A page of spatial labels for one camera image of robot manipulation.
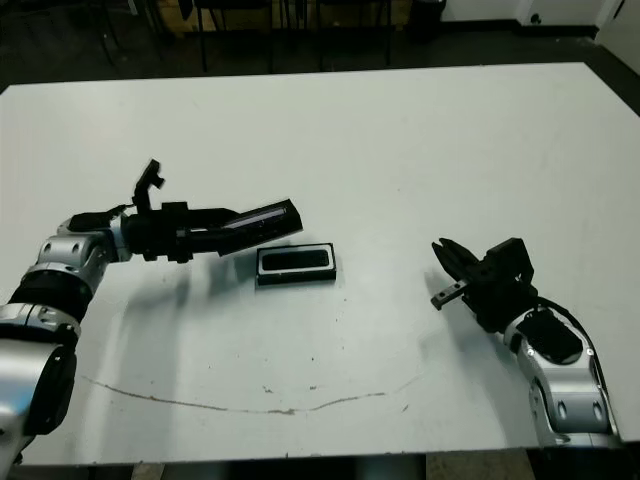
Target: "black chair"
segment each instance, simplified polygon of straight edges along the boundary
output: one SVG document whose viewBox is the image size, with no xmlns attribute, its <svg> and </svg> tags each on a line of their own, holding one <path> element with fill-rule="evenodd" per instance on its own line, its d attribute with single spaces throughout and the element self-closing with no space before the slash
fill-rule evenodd
<svg viewBox="0 0 640 480">
<path fill-rule="evenodd" d="M 387 25 L 386 25 L 386 46 L 385 46 L 385 64 L 388 67 L 391 64 L 391 33 L 393 31 L 391 25 L 391 0 L 316 0 L 316 22 L 318 26 L 318 69 L 322 72 L 324 71 L 323 64 L 323 29 L 322 29 L 322 16 L 321 16 L 321 7 L 322 5 L 358 5 L 358 27 L 362 28 L 362 16 L 365 5 L 371 5 L 373 3 L 378 4 L 378 11 L 376 13 L 376 22 L 375 26 L 379 27 L 381 18 L 382 18 L 382 10 L 386 7 L 387 10 Z"/>
<path fill-rule="evenodd" d="M 222 30 L 227 30 L 227 21 L 225 18 L 225 11 L 227 10 L 260 10 L 267 9 L 269 14 L 269 73 L 273 72 L 273 9 L 271 0 L 194 0 L 193 5 L 196 8 L 198 14 L 198 34 L 200 36 L 200 54 L 202 58 L 202 71 L 207 71 L 207 55 L 205 51 L 204 42 L 204 28 L 202 27 L 202 10 L 206 9 L 211 15 L 211 20 L 216 31 L 220 31 L 218 20 L 214 10 L 220 10 L 220 16 L 222 18 Z"/>
<path fill-rule="evenodd" d="M 278 5 L 280 6 L 280 29 L 284 29 L 284 22 L 282 19 L 282 7 L 284 6 L 284 12 L 287 17 L 287 30 L 291 30 L 291 15 L 290 15 L 290 0 L 279 0 Z M 296 19 L 296 30 L 300 29 L 300 19 L 302 19 L 302 28 L 304 30 L 307 29 L 307 6 L 308 0 L 295 0 L 295 19 Z"/>
</svg>

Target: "white table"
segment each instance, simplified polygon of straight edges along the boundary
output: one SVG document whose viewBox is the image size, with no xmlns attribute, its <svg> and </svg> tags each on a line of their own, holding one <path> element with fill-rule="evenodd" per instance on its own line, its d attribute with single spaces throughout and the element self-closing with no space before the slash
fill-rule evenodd
<svg viewBox="0 0 640 480">
<path fill-rule="evenodd" d="M 334 242 L 335 285 L 256 290 L 255 250 L 113 265 L 69 414 L 29 464 L 172 462 L 537 444 L 513 359 L 430 247 L 525 239 L 541 293 L 600 354 L 640 439 L 640 120 L 586 66 L 11 87 L 0 97 L 2 300 L 61 220 L 132 194 L 250 209 L 290 197 Z"/>
</svg>

